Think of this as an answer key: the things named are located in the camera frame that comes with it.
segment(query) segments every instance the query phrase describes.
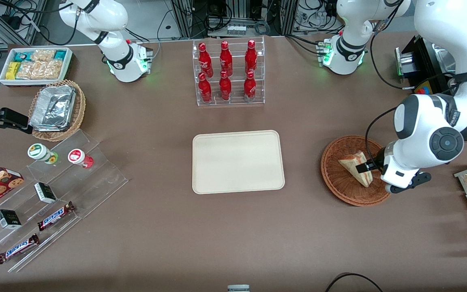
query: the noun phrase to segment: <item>wicker basket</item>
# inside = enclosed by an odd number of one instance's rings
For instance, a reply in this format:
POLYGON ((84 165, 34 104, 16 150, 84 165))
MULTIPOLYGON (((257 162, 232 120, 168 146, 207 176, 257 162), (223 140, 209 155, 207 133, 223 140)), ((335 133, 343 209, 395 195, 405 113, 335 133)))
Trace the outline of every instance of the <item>wicker basket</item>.
MULTIPOLYGON (((84 119, 84 111, 86 109, 86 98, 84 97, 84 92, 82 92, 79 85, 77 85, 75 82, 70 81, 70 80, 63 80, 60 82, 55 82, 47 86, 52 87, 52 86, 61 86, 61 85, 70 85, 77 90, 77 96, 75 97, 75 104, 73 105, 71 125, 66 131, 63 131, 63 132, 39 132, 39 131, 33 130, 32 135, 35 138, 47 140, 50 142, 62 141, 70 137, 71 135, 73 135, 80 128, 80 125, 82 124, 82 120, 84 119)), ((35 98, 32 101, 32 106, 30 107, 30 111, 28 111, 28 118, 32 117, 32 113, 34 112, 35 103, 37 102, 38 97, 39 97, 39 93, 35 95, 35 98)))
MULTIPOLYGON (((368 140, 368 146, 373 155, 381 149, 380 144, 371 139, 368 140)), ((347 135, 332 141, 322 154, 322 177, 329 189, 346 203, 361 207, 380 204, 390 196, 385 190, 386 184, 381 180, 380 172, 373 171, 372 183, 369 187, 364 187, 338 162, 340 157, 353 155, 358 151, 367 152, 365 137, 347 135)))

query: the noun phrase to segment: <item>white robotic arm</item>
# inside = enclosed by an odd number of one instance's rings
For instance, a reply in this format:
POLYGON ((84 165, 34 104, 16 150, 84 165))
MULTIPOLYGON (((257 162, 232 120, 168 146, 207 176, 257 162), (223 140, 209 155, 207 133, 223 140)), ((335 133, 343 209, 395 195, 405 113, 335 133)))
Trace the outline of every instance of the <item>white robotic arm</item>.
MULTIPOLYGON (((72 0, 74 5, 59 11, 67 25, 76 27, 94 41, 107 58, 111 73, 119 81, 133 82, 150 73, 152 51, 128 43, 122 33, 128 16, 122 4, 114 0, 72 0)), ((59 7, 70 4, 62 2, 59 7)))
MULTIPOLYGON (((419 0, 416 30, 428 41, 447 49, 456 74, 467 73, 467 0, 419 0)), ((412 94, 397 107, 394 127, 399 140, 384 150, 382 180, 406 188, 420 168, 455 159, 467 137, 467 82, 452 97, 412 94)))
POLYGON ((345 22, 343 35, 326 39, 330 50, 323 65, 336 74, 351 74, 363 58, 363 51, 373 33, 369 20, 384 20, 397 8, 396 16, 403 15, 410 0, 338 0, 336 11, 345 22))

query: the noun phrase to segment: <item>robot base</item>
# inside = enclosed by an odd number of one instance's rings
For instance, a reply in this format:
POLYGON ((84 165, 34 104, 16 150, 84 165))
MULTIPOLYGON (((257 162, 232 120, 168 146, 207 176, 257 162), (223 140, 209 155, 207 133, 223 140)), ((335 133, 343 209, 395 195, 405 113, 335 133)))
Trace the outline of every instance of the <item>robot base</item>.
POLYGON ((152 50, 147 50, 138 44, 129 44, 133 49, 133 58, 123 69, 113 68, 108 61, 111 73, 122 82, 133 82, 145 74, 150 74, 152 66, 152 50))
POLYGON ((363 62, 365 52, 362 52, 359 60, 354 59, 353 61, 347 61, 345 57, 338 52, 336 47, 336 41, 338 41, 339 38, 339 35, 335 35, 331 39, 325 39, 323 43, 317 45, 317 52, 319 54, 326 54, 324 56, 318 56, 318 63, 320 67, 327 67, 336 74, 348 75, 355 72, 356 68, 363 62))

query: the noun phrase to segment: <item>white storage bin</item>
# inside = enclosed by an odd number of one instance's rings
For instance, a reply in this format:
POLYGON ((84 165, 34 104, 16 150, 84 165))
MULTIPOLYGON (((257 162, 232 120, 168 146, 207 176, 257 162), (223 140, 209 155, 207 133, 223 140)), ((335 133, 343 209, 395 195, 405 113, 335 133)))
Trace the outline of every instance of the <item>white storage bin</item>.
POLYGON ((0 74, 0 82, 6 86, 37 86, 37 85, 46 85, 58 81, 64 80, 68 68, 70 67, 70 61, 72 57, 72 50, 66 47, 38 47, 38 48, 15 48, 8 52, 8 57, 5 61, 5 65, 0 74), (35 79, 35 80, 25 80, 25 79, 6 79, 5 75, 8 70, 8 65, 10 62, 14 60, 15 54, 22 53, 22 52, 31 52, 37 49, 45 49, 45 50, 57 50, 57 51, 66 51, 66 55, 64 56, 64 60, 62 62, 61 72, 59 74, 59 78, 57 79, 35 79))

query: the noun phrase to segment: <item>small black box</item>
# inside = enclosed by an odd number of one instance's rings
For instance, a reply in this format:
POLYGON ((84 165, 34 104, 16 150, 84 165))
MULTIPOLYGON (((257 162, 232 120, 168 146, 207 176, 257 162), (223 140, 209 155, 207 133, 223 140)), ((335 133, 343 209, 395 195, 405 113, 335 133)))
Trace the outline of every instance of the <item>small black box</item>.
POLYGON ((35 192, 39 196, 39 200, 48 203, 48 204, 53 204, 55 201, 57 201, 57 198, 54 195, 54 192, 52 192, 51 188, 49 185, 46 183, 36 183, 34 185, 35 187, 35 192))
POLYGON ((6 229, 18 229, 21 227, 21 222, 17 218, 17 214, 12 210, 0 210, 0 224, 6 229))

